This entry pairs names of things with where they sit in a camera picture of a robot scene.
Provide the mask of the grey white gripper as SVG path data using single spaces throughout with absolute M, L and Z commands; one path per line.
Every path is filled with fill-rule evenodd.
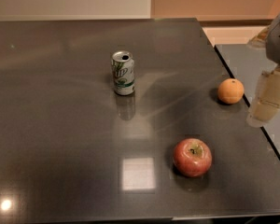
M 280 12 L 247 45 L 254 49 L 265 49 L 267 58 L 278 63 L 274 70 L 261 73 L 255 97 L 248 109 L 247 123 L 258 128 L 267 124 L 280 110 Z

